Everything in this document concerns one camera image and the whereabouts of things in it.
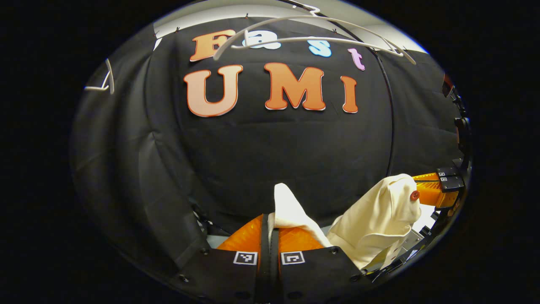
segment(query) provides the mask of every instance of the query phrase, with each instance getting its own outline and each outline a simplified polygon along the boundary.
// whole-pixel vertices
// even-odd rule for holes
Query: blue letter
[[[311,45],[309,50],[315,55],[322,57],[330,57],[332,55],[332,51],[330,51],[330,43],[328,43],[326,40],[308,40],[307,43]]]

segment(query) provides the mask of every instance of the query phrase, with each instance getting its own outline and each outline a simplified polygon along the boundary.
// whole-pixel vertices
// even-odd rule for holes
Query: cream fabric
[[[275,212],[268,215],[268,227],[293,228],[300,227],[308,231],[321,245],[331,247],[325,234],[317,223],[306,215],[302,206],[294,197],[292,191],[284,183],[274,186]],[[268,241],[272,235],[272,229],[268,229]]]
[[[421,215],[412,201],[416,182],[407,174],[386,177],[334,220],[327,239],[362,269],[373,262],[388,266]]]

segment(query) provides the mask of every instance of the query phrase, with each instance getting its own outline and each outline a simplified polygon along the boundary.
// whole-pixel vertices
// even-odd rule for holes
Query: screw
[[[184,281],[184,282],[186,282],[186,283],[188,283],[188,282],[190,281],[190,280],[189,280],[186,276],[184,276],[183,274],[178,275],[178,279],[180,279],[180,280],[182,280],[182,281]]]

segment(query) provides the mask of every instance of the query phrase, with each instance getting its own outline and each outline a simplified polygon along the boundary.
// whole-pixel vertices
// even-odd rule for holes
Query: white wall
[[[216,2],[208,1],[208,2],[201,2],[196,5],[201,5],[204,3],[207,3],[207,4],[212,3],[215,6],[216,3],[218,2],[220,1],[216,1]],[[170,34],[176,31],[177,28],[181,30],[183,28],[191,27],[193,25],[210,22],[214,20],[245,17],[246,13],[248,13],[250,17],[271,17],[271,18],[308,15],[307,11],[300,10],[300,9],[293,9],[292,6],[290,6],[290,8],[285,8],[282,6],[269,6],[269,5],[257,5],[257,4],[228,5],[228,6],[208,8],[202,11],[196,11],[196,10],[193,10],[192,7],[188,7],[188,8],[184,8],[183,10],[181,9],[179,11],[171,13],[168,16],[162,18],[161,20],[155,22],[154,32],[156,32],[157,38],[161,38],[167,34]],[[341,15],[338,18],[341,18],[347,22],[353,22],[357,25],[360,25],[369,30],[372,30],[402,48],[405,47],[408,50],[426,52],[421,46],[419,46],[406,34],[402,33],[401,31],[397,30],[392,25],[385,23],[383,20],[378,19],[367,12],[364,12],[364,16],[355,15],[354,20],[351,20],[352,17],[350,16],[350,14],[348,16],[349,16],[348,18],[349,20],[345,20],[346,18],[343,18],[343,16]],[[297,19],[296,21],[316,25],[318,27],[325,28],[328,30],[332,30],[336,28],[336,25],[325,20]],[[364,24],[364,23],[374,23],[374,22],[378,22],[378,24],[371,24],[371,25]],[[357,35],[360,39],[362,39],[364,42],[389,49],[388,46],[382,41],[382,39],[378,38],[377,36],[369,32],[363,31],[361,29],[355,29],[352,27],[347,27],[347,28],[352,33]],[[339,28],[337,28],[337,32],[341,35],[344,35],[346,37],[353,39],[350,35],[348,35],[347,33],[345,33],[343,30]]]
[[[424,50],[407,34],[397,30],[390,24],[363,25],[363,27],[383,36],[388,41],[392,41],[402,49],[427,53],[426,50]],[[378,47],[386,47],[386,49],[389,49],[388,46],[382,41],[382,39],[369,32],[363,31],[361,29],[351,29],[350,31],[353,32],[353,34],[358,36],[358,38],[360,38],[365,43],[370,43],[373,45],[377,45]]]

